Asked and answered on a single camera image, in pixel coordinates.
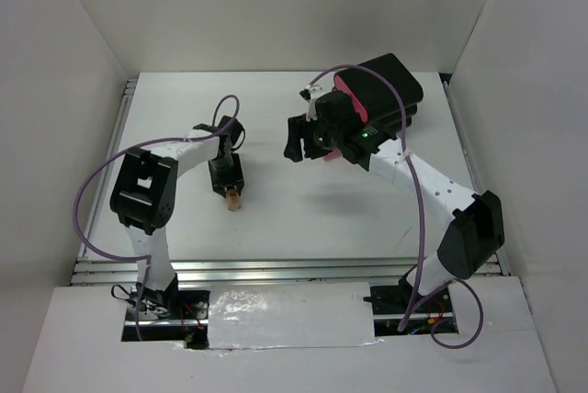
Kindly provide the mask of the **BB foundation pump bottle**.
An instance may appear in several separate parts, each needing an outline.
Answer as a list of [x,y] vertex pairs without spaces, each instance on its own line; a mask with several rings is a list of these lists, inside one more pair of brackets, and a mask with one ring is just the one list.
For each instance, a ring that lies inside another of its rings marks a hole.
[[229,189],[225,195],[227,209],[231,212],[237,211],[242,207],[242,198],[236,189]]

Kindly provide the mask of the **pink top drawer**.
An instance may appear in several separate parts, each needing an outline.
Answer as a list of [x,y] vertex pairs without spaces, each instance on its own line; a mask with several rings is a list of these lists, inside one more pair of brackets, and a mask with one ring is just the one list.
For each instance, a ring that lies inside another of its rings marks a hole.
[[363,123],[368,122],[368,112],[364,105],[359,101],[356,94],[350,89],[340,75],[334,75],[334,89],[347,94],[351,98],[352,106],[355,112],[359,115]]

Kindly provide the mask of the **black drawer organizer case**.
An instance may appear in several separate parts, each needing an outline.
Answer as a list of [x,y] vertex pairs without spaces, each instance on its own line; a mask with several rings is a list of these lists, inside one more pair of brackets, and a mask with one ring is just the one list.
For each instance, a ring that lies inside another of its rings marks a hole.
[[[418,104],[424,98],[423,88],[414,76],[393,53],[362,62],[360,66],[380,75],[394,87],[404,105],[406,127],[410,127]],[[347,68],[336,74],[341,76],[364,105],[368,122],[381,121],[390,126],[393,133],[401,130],[399,104],[392,91],[379,78],[357,68]]]

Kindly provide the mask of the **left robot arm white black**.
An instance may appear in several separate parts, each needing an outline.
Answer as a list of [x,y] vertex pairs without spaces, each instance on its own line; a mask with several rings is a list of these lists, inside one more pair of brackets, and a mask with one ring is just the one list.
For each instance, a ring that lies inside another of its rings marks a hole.
[[237,119],[224,116],[218,125],[196,125],[184,140],[150,150],[133,148],[123,158],[109,205],[125,227],[133,252],[146,257],[138,267],[137,298],[159,318],[181,311],[166,235],[178,179],[206,164],[212,191],[225,199],[228,210],[240,209],[244,178],[236,150],[244,134]]

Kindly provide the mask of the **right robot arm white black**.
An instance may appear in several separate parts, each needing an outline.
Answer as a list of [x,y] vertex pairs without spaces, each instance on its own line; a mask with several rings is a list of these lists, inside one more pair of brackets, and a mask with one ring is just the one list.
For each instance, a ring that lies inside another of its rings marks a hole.
[[502,203],[477,194],[403,149],[401,126],[391,118],[362,120],[351,95],[319,87],[300,91],[307,111],[288,119],[286,158],[294,163],[339,152],[351,164],[395,185],[433,217],[445,233],[436,251],[400,281],[400,301],[420,311],[440,286],[467,280],[504,244]]

